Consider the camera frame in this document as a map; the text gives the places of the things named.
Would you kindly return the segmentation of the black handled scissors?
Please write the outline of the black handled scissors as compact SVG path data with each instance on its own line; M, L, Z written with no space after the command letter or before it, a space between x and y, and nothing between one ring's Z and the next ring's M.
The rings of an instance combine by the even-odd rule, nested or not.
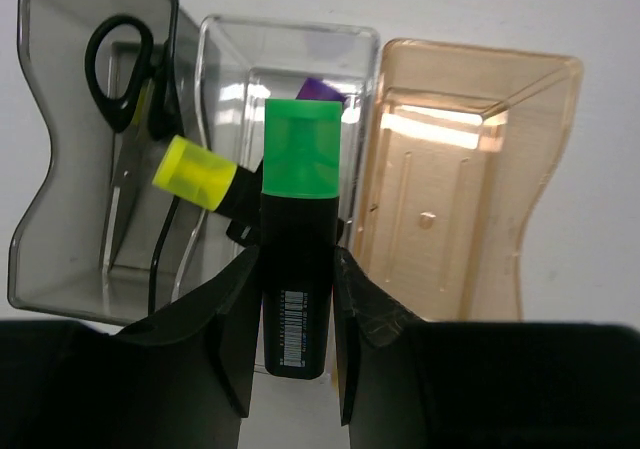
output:
M124 93L110 97L99 85L96 59L102 42L121 26L137 31L139 49ZM149 122L163 113L166 92L165 54L155 49L153 33L142 20L116 14L98 25L85 51L84 70L90 94L110 129L121 137L104 230L105 272L114 266L127 235L143 181L146 153L151 142L160 138L149 129Z

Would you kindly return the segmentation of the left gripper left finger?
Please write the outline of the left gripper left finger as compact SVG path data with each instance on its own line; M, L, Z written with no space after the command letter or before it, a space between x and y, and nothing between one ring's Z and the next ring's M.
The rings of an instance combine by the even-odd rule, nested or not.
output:
M251 402L259 252L114 336L124 360L115 448L235 448Z

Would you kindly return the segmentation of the green capped highlighter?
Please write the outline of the green capped highlighter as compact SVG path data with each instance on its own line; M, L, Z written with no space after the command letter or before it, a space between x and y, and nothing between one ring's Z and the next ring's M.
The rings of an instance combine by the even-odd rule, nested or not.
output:
M325 368L338 241L342 105L265 103L261 241L264 366L312 380Z

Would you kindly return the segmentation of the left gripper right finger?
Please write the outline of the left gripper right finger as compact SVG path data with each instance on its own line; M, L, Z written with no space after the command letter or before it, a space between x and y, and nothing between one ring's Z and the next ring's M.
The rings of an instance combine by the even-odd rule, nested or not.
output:
M424 448L427 432L409 328L419 318L334 252L341 424L352 448Z

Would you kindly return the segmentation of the purple capped highlighter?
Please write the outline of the purple capped highlighter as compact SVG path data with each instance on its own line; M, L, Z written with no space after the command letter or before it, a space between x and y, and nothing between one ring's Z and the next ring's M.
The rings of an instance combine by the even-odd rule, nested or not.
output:
M306 78L302 84L297 100L339 102L344 105L346 97L331 85L316 78Z

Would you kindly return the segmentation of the yellow capped highlighter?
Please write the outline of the yellow capped highlighter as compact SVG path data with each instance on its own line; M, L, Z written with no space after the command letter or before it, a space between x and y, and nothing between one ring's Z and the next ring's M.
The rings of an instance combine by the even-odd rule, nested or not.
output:
M259 223L260 175L186 138L172 139L152 184L207 211Z

